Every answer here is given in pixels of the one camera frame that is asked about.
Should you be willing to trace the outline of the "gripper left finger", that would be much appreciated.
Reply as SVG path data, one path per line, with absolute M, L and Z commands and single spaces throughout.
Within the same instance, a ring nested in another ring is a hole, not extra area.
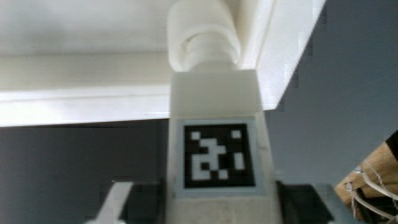
M 115 181 L 86 224 L 164 224 L 164 182 Z

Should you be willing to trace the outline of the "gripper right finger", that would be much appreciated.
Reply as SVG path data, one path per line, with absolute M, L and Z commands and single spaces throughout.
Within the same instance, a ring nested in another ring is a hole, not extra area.
M 363 224 L 328 184 L 278 182 L 283 224 Z

